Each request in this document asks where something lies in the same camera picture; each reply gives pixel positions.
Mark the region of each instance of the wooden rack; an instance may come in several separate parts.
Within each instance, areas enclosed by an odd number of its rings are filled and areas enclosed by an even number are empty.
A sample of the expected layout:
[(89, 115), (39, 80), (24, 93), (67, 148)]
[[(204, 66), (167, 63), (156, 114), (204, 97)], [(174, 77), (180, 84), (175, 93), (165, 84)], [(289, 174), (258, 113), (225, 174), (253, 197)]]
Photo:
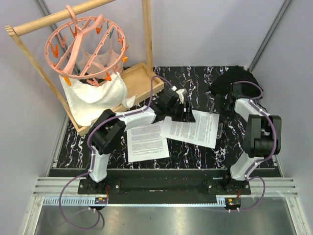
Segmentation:
[[(76, 15), (83, 12), (89, 11), (91, 9), (97, 8), (99, 6), (110, 3), (114, 0), (90, 0), (82, 4), (72, 7)], [(144, 22), (144, 33), (145, 33), (145, 44), (146, 44), (146, 60), (147, 62), (140, 62), (132, 66), (131, 68), (123, 71), (121, 76), (128, 89), (128, 97), (137, 95), (135, 99), (135, 105), (150, 95), (150, 79), (155, 73), (152, 67), (152, 29), (151, 29), (151, 2), (150, 0), (142, 0), (142, 12), (143, 12), (143, 22)], [(79, 126), (73, 118), (67, 101), (62, 97), (58, 89), (54, 86), (51, 79), (48, 77), (43, 68), (39, 65), (35, 57), (20, 39), (20, 36), (27, 33), (31, 33), (43, 27), (49, 26), (51, 24), (63, 21), (70, 18), (70, 13), (67, 9), (53, 13), (49, 16), (42, 17), (40, 19), (12, 27), (7, 25), (5, 27), (6, 31), (13, 39), (13, 41), (19, 46), (22, 52), (26, 55), (38, 73), (43, 77), (48, 86), (52, 89), (54, 94), (58, 97), (59, 101), (62, 103), (65, 111), (68, 114), (69, 119), (72, 121), (77, 132), (83, 136), (88, 133), (90, 129), (89, 126)], [(153, 93), (157, 93), (164, 88), (164, 83), (161, 79), (155, 78), (153, 81)], [(123, 105), (118, 106), (113, 111), (123, 112), (127, 110)]]

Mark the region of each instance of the white towel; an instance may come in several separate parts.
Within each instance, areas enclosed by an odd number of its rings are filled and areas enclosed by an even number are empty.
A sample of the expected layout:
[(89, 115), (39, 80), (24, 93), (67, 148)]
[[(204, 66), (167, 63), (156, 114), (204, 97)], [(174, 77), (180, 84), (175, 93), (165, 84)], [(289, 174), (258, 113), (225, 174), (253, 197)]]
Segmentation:
[(72, 83), (69, 87), (61, 76), (59, 78), (72, 115), (80, 126), (90, 126), (104, 110), (114, 109), (121, 103), (126, 108), (134, 105), (136, 96), (127, 99), (127, 87), (119, 73), (112, 74), (112, 80), (99, 87), (72, 78), (69, 78)]

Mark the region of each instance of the white panel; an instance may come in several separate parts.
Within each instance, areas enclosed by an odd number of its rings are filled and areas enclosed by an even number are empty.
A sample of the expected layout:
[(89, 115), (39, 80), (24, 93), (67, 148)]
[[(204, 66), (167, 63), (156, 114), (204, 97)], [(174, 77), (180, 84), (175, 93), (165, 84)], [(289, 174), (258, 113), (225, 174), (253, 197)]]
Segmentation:
[[(51, 13), (84, 2), (45, 1)], [(283, 0), (151, 2), (154, 66), (249, 66)], [(79, 16), (99, 14), (124, 31), (130, 45), (126, 65), (145, 60), (141, 0), (117, 0)]]
[[(37, 178), (51, 163), (64, 109), (4, 30), (7, 24), (17, 26), (41, 17), (35, 2), (6, 1), (0, 15), (0, 233), (17, 235)], [(45, 28), (22, 36), (22, 40), (62, 88), (44, 59), (49, 34), (49, 28)]]
[(254, 75), (264, 88), (264, 105), (282, 118), (280, 160), (295, 181), (313, 229), (313, 2), (293, 1)]

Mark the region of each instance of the orange clothespin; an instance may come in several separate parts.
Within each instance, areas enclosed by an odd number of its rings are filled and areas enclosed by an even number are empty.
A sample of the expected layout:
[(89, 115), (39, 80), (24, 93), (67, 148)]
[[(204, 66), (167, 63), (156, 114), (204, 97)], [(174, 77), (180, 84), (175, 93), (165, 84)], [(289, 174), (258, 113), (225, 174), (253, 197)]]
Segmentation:
[(123, 63), (126, 63), (127, 62), (127, 60), (128, 60), (128, 57), (126, 56), (126, 55), (124, 55), (124, 57), (123, 57)]
[(101, 32), (101, 29), (102, 29), (102, 25), (100, 28), (96, 28), (97, 34), (99, 34)]
[[(56, 67), (57, 65), (55, 63), (51, 63), (53, 67)], [(70, 82), (68, 77), (62, 76), (62, 78), (65, 80), (65, 82), (67, 83), (67, 85), (70, 87), (72, 85), (72, 83)]]
[(72, 85), (68, 77), (62, 76), (62, 78), (65, 80), (65, 82), (67, 83), (69, 87)]
[(54, 49), (53, 45), (51, 44), (51, 42), (49, 42), (49, 44), (50, 44), (51, 51), (54, 54), (54, 57), (58, 58), (59, 57), (59, 46), (55, 45), (55, 49)]
[(64, 35), (64, 36), (63, 36), (63, 39), (62, 39), (59, 33), (57, 33), (57, 37), (58, 37), (58, 39), (59, 39), (59, 42), (60, 42), (61, 46), (62, 46), (62, 47), (65, 47), (66, 41), (67, 41), (67, 37)]
[(105, 78), (107, 81), (112, 81), (110, 74), (107, 72), (106, 73), (107, 77)]
[(76, 26), (75, 26), (75, 32), (72, 30), (72, 27), (70, 25), (69, 25), (69, 29), (70, 29), (71, 33), (73, 34), (73, 36), (76, 37), (76, 35), (77, 35), (77, 28), (76, 28)]

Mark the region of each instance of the cable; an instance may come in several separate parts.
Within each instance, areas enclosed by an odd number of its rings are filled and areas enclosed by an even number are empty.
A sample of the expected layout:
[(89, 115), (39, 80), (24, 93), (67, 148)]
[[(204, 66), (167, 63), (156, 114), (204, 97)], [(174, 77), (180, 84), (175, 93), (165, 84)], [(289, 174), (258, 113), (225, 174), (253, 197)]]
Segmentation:
[(253, 164), (251, 164), (251, 166), (250, 166), (250, 167), (247, 169), (247, 171), (245, 172), (245, 179), (246, 179), (248, 182), (250, 182), (250, 181), (252, 181), (252, 180), (254, 180), (254, 179), (259, 179), (259, 180), (261, 180), (262, 183), (263, 183), (263, 192), (262, 192), (262, 195), (261, 195), (261, 197), (260, 197), (260, 200), (257, 201), (257, 203), (255, 203), (253, 206), (251, 206), (251, 207), (249, 207), (249, 208), (245, 208), (245, 209), (238, 210), (238, 211), (245, 212), (245, 211), (249, 211), (249, 210), (255, 208), (257, 205), (259, 205), (259, 204), (262, 202), (262, 200), (263, 200), (263, 198), (264, 198), (265, 190), (266, 190), (266, 185), (265, 185), (264, 179), (263, 179), (262, 177), (259, 177), (259, 176), (255, 176), (255, 177), (252, 177), (252, 178), (250, 178), (250, 179), (248, 179), (247, 177), (248, 177), (249, 172), (251, 171), (251, 169), (252, 169), (254, 166), (256, 166), (256, 165), (258, 165), (258, 164), (260, 164), (260, 163), (262, 163), (262, 162), (266, 162), (266, 161), (268, 161), (269, 159), (271, 159), (271, 158), (273, 157), (274, 152), (275, 152), (275, 150), (276, 150), (276, 146), (277, 146), (277, 136), (276, 136), (276, 130), (275, 130), (275, 127), (274, 127), (273, 122), (270, 120), (270, 118), (267, 116), (267, 114), (266, 114), (262, 109), (260, 109), (258, 106), (256, 106), (256, 105), (253, 103), (253, 100), (260, 99), (260, 98), (263, 96), (263, 91), (262, 91), (261, 87), (259, 87), (259, 86), (256, 85), (255, 83), (249, 82), (249, 81), (238, 81), (238, 82), (234, 82), (234, 84), (239, 84), (239, 83), (248, 83), (248, 84), (251, 84), (251, 85), (253, 85), (253, 86), (255, 86), (256, 88), (259, 89), (259, 91), (260, 91), (261, 94), (260, 94), (259, 96), (257, 96), (257, 97), (251, 98), (251, 99), (249, 100), (249, 104), (250, 104), (256, 111), (258, 111), (260, 114), (262, 114), (262, 115), (266, 118), (266, 120), (268, 121), (268, 123), (269, 123), (269, 125), (270, 125), (270, 127), (271, 127), (271, 129), (272, 129), (272, 132), (273, 132), (273, 140), (274, 140), (274, 145), (273, 145), (273, 148), (272, 148), (272, 151), (270, 152), (270, 154), (269, 154), (265, 159), (255, 161)]
[(263, 96), (263, 90), (261, 89), (261, 87), (259, 87), (259, 86), (256, 85), (255, 83), (249, 82), (249, 81), (238, 81), (238, 82), (234, 82), (234, 84), (239, 84), (239, 83), (248, 83), (248, 84), (251, 84), (251, 85), (255, 86), (257, 89), (259, 89), (260, 95), (257, 96), (257, 97), (251, 98), (251, 100), (255, 100), (255, 99), (260, 99), (260, 98), (262, 98), (262, 96)]
[[(81, 209), (81, 210), (77, 211), (75, 214), (71, 215), (70, 218), (73, 218), (73, 217), (75, 217), (76, 215), (78, 215), (78, 214), (80, 214), (80, 213), (82, 213), (82, 212), (85, 212), (85, 211), (89, 211), (89, 210), (90, 210), (90, 208)], [(103, 215), (102, 215), (101, 212), (99, 212), (99, 213), (100, 213), (100, 216), (101, 216), (101, 219), (102, 219), (102, 228), (104, 228), (104, 225), (105, 225), (104, 217), (103, 217)], [(63, 224), (66, 223), (66, 221), (63, 221), (63, 222), (60, 223), (60, 224), (53, 225), (53, 223), (51, 222), (51, 218), (50, 218), (50, 215), (49, 215), (49, 214), (47, 214), (47, 219), (48, 219), (49, 225), (50, 225), (51, 227), (54, 227), (54, 228), (58, 228), (58, 227), (60, 227), (61, 225), (63, 225)]]
[[(132, 113), (128, 113), (128, 114), (125, 114), (124, 116), (123, 115), (117, 115), (117, 116), (114, 116), (114, 117), (111, 117), (105, 121), (103, 121), (102, 123), (100, 123), (98, 126), (96, 126), (93, 131), (90, 133), (90, 135), (88, 136), (88, 139), (87, 139), (87, 145), (88, 147), (91, 149), (92, 153), (95, 154), (95, 150), (94, 148), (92, 147), (91, 145), (91, 137), (93, 136), (93, 134), (99, 130), (103, 125), (105, 125), (107, 122), (109, 121), (112, 121), (116, 118), (123, 118), (123, 117), (127, 117), (127, 116), (130, 116), (130, 115), (134, 115), (134, 114), (139, 114), (139, 113), (142, 113), (144, 111), (146, 111), (150, 105), (151, 105), (151, 102), (152, 102), (152, 95), (153, 95), (153, 79), (155, 77), (158, 77), (160, 79), (162, 79), (164, 82), (166, 82), (170, 87), (173, 87), (172, 83), (169, 82), (167, 79), (165, 79), (164, 77), (161, 77), (161, 76), (158, 76), (158, 75), (155, 75), (151, 78), (151, 82), (150, 82), (150, 98), (149, 98), (149, 102), (148, 102), (148, 105), (147, 107), (145, 107), (144, 109), (139, 109), (138, 111), (135, 111), (135, 112), (132, 112)], [(89, 172), (92, 172), (93, 171), (93, 168), (94, 168), (94, 163), (95, 163), (95, 158), (92, 158), (92, 162), (91, 162), (91, 167), (90, 167), (90, 170)]]
[(67, 223), (69, 223), (71, 226), (73, 226), (73, 227), (75, 227), (75, 228), (77, 228), (77, 229), (82, 229), (82, 230), (90, 230), (90, 229), (93, 229), (94, 227), (96, 227), (97, 224), (98, 224), (99, 221), (100, 221), (100, 217), (103, 218), (102, 214), (101, 214), (99, 211), (95, 210), (95, 211), (98, 213), (98, 220), (97, 220), (97, 222), (96, 222), (94, 225), (92, 225), (91, 227), (80, 227), (80, 226), (77, 226), (77, 225), (73, 224), (72, 222), (70, 222), (70, 221), (66, 218), (66, 216), (65, 216), (65, 214), (64, 214), (64, 211), (63, 211), (63, 208), (62, 208), (61, 202), (62, 202), (62, 195), (63, 195), (65, 189), (69, 186), (69, 184), (72, 183), (74, 180), (76, 180), (76, 179), (78, 179), (78, 178), (80, 178), (80, 177), (83, 177), (83, 176), (87, 176), (87, 175), (89, 175), (89, 172), (86, 172), (86, 173), (84, 173), (84, 174), (78, 175), (78, 176), (74, 177), (73, 179), (71, 179), (71, 180), (64, 186), (64, 188), (62, 189), (62, 191), (61, 191), (61, 193), (60, 193), (60, 196), (59, 196), (59, 207), (60, 207), (61, 215), (62, 215), (63, 219), (64, 219)]
[[(125, 114), (125, 116), (123, 116), (123, 115), (117, 115), (117, 116), (111, 117), (111, 118), (109, 118), (109, 119), (103, 121), (102, 123), (100, 123), (98, 126), (96, 126), (95, 129), (93, 129), (93, 131), (89, 134), (88, 139), (87, 139), (87, 145), (88, 145), (88, 147), (91, 149), (91, 151), (92, 151), (93, 154), (95, 154), (95, 150), (94, 150), (94, 148), (93, 148), (92, 145), (91, 145), (91, 137), (93, 136), (93, 134), (94, 134), (97, 130), (99, 130), (99, 128), (101, 128), (101, 127), (102, 127), (103, 125), (105, 125), (107, 122), (112, 121), (112, 120), (114, 120), (114, 119), (116, 119), (116, 118), (127, 117), (127, 116), (130, 116), (130, 115), (139, 114), (139, 113), (142, 113), (142, 112), (146, 111), (146, 110), (150, 107), (151, 102), (152, 102), (152, 96), (153, 96), (153, 79), (156, 78), (156, 77), (158, 77), (158, 78), (162, 79), (163, 81), (165, 81), (170, 87), (173, 87), (172, 83), (171, 83), (170, 81), (168, 81), (167, 79), (165, 79), (164, 77), (161, 77), (161, 76), (158, 76), (158, 75), (153, 76), (153, 77), (151, 78), (151, 82), (150, 82), (150, 98), (149, 98), (149, 103), (148, 103), (147, 107), (145, 107), (144, 109), (139, 109), (138, 111), (135, 111), (135, 112), (132, 112), (132, 113)], [(90, 166), (89, 171), (86, 172), (86, 173), (83, 173), (83, 174), (81, 174), (81, 175), (78, 175), (78, 176), (74, 177), (73, 179), (71, 179), (71, 180), (64, 186), (64, 188), (62, 189), (62, 191), (61, 191), (61, 193), (60, 193), (60, 196), (59, 196), (59, 207), (60, 207), (60, 210), (61, 210), (61, 215), (62, 215), (63, 219), (65, 220), (65, 222), (67, 222), (68, 224), (72, 225), (72, 226), (75, 227), (75, 228), (82, 229), (82, 230), (90, 230), (90, 229), (93, 229), (94, 227), (96, 227), (97, 224), (98, 224), (99, 221), (100, 221), (100, 217), (103, 219), (103, 227), (104, 227), (104, 217), (103, 217), (103, 215), (101, 214), (101, 212), (99, 212), (99, 211), (96, 210), (96, 212), (98, 213), (98, 220), (97, 220), (97, 222), (96, 222), (94, 225), (92, 225), (91, 227), (87, 227), (87, 228), (85, 228), (85, 227), (80, 227), (80, 226), (77, 226), (77, 225), (73, 224), (72, 222), (70, 222), (70, 221), (66, 218), (66, 216), (65, 216), (65, 214), (64, 214), (64, 212), (63, 212), (62, 205), (61, 205), (61, 199), (62, 199), (62, 195), (63, 195), (65, 189), (69, 186), (70, 183), (72, 183), (74, 180), (76, 180), (76, 179), (78, 179), (78, 178), (80, 178), (80, 177), (89, 175), (89, 174), (93, 171), (94, 163), (95, 163), (95, 158), (92, 158), (92, 162), (91, 162), (91, 166)]]

